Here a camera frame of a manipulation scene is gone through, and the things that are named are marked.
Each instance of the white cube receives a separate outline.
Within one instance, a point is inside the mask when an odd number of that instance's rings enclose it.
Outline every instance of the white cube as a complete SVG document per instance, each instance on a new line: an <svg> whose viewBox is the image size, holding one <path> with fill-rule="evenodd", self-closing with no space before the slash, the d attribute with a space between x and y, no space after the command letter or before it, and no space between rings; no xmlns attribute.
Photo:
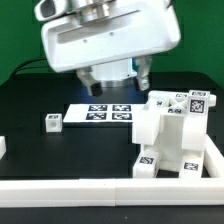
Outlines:
<svg viewBox="0 0 224 224"><path fill-rule="evenodd" d="M159 170L160 153L142 151L133 167L133 178L153 178Z"/></svg>
<svg viewBox="0 0 224 224"><path fill-rule="evenodd" d="M0 159L4 156L5 152L6 152L5 137L0 136Z"/></svg>
<svg viewBox="0 0 224 224"><path fill-rule="evenodd" d="M62 114L47 114L45 123L47 132L61 132Z"/></svg>
<svg viewBox="0 0 224 224"><path fill-rule="evenodd" d="M204 156L183 156L179 178L201 178Z"/></svg>
<svg viewBox="0 0 224 224"><path fill-rule="evenodd" d="M191 90L188 95L187 112L193 116L208 114L210 92Z"/></svg>

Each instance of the white border frame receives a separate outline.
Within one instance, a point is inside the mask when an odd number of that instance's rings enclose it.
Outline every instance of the white border frame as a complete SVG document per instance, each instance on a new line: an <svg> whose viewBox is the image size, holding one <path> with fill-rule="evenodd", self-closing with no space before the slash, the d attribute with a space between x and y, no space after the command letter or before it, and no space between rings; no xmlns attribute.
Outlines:
<svg viewBox="0 0 224 224"><path fill-rule="evenodd" d="M212 178L0 181L0 207L223 205L224 158L206 138Z"/></svg>

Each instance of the green wall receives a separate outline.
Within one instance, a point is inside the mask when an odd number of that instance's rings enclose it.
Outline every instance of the green wall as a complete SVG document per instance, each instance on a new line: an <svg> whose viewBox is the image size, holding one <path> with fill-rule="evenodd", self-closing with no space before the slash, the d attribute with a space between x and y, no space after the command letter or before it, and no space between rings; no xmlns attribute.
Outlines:
<svg viewBox="0 0 224 224"><path fill-rule="evenodd" d="M0 84L23 61L43 56L41 25L33 8L39 0L0 1ZM175 0L180 45L155 55L153 71L197 71L224 87L224 0Z"/></svg>

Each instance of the white stacked blocks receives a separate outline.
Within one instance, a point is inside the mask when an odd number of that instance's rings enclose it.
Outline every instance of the white stacked blocks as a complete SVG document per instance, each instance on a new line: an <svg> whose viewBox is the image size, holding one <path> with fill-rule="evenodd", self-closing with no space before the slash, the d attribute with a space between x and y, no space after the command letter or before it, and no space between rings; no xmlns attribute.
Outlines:
<svg viewBox="0 0 224 224"><path fill-rule="evenodd" d="M62 114L47 114L45 118L46 132L62 131Z"/></svg>
<svg viewBox="0 0 224 224"><path fill-rule="evenodd" d="M215 103L216 97L206 91L151 91L133 123L133 143L141 144L144 149L156 148L161 158L157 161L159 169L179 172L180 178L199 178L203 170L208 108ZM133 177L142 177L136 172L139 158ZM151 167L148 166L148 173L152 172ZM144 171L144 177L149 177L147 172Z"/></svg>
<svg viewBox="0 0 224 224"><path fill-rule="evenodd" d="M5 152L6 152L5 137L0 136L0 159L4 156Z"/></svg>

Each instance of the black tabletop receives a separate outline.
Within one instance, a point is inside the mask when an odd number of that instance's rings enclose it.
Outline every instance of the black tabletop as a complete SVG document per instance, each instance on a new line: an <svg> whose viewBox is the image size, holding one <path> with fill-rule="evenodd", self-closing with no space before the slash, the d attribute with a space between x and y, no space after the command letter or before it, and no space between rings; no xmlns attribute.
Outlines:
<svg viewBox="0 0 224 224"><path fill-rule="evenodd" d="M201 73L152 73L150 90L207 90L217 96L208 134L224 152L224 91ZM131 124L64 126L47 134L48 113L65 115L70 104L143 104L148 92L133 86L105 88L90 97L73 74L22 74L0 87L0 136L7 153L0 179L131 178L139 146L131 143ZM176 174L160 173L162 176ZM144 206L115 208L0 209L0 223L222 223L223 206Z"/></svg>

